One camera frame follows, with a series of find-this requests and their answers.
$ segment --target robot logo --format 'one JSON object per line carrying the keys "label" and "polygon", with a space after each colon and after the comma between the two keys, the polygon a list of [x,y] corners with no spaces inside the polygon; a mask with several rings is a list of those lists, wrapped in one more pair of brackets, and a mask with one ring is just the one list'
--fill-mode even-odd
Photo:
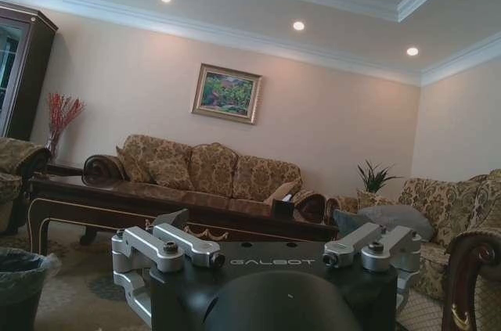
{"label": "robot logo", "polygon": [[235,266],[247,266],[256,264],[258,266],[298,266],[301,264],[313,265],[315,259],[271,259],[263,261],[262,259],[232,259],[229,263]]}

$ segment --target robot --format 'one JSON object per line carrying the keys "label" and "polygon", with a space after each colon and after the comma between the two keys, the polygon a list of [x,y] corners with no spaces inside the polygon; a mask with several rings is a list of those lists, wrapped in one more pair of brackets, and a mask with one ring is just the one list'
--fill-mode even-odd
{"label": "robot", "polygon": [[181,210],[112,238],[114,282],[153,331],[394,330],[419,274],[421,238],[406,227],[216,243],[184,232],[187,219]]}

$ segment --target gray pillow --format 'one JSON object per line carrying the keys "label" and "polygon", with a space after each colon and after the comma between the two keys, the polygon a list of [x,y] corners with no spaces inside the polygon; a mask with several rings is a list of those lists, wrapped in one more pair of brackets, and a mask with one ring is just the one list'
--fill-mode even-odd
{"label": "gray pillow", "polygon": [[428,219],[412,206],[405,204],[362,208],[359,215],[367,216],[372,223],[392,230],[397,225],[409,227],[419,233],[423,241],[430,241],[434,231]]}
{"label": "gray pillow", "polygon": [[352,214],[341,210],[334,210],[333,218],[339,228],[339,237],[345,237],[365,223],[370,223],[370,219],[365,215]]}

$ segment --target gold picture frame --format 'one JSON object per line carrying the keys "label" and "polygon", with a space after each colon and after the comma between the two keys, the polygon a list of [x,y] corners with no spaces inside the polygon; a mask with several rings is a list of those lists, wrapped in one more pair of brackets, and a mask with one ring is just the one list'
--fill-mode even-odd
{"label": "gold picture frame", "polygon": [[203,63],[192,113],[255,124],[261,75]]}

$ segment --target bolt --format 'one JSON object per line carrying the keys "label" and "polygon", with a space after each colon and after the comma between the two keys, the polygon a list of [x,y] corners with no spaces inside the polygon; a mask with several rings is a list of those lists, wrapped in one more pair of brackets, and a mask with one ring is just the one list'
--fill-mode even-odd
{"label": "bolt", "polygon": [[220,253],[214,253],[211,256],[211,260],[209,262],[209,265],[212,268],[220,268],[223,266],[223,264],[226,261],[226,257],[223,254]]}
{"label": "bolt", "polygon": [[337,257],[332,254],[324,254],[322,261],[327,267],[334,267],[337,264]]}
{"label": "bolt", "polygon": [[176,253],[178,251],[178,245],[174,241],[167,241],[164,244],[164,251],[166,253]]}
{"label": "bolt", "polygon": [[382,243],[378,241],[372,241],[372,243],[369,244],[369,249],[373,253],[382,253],[384,250],[384,246]]}

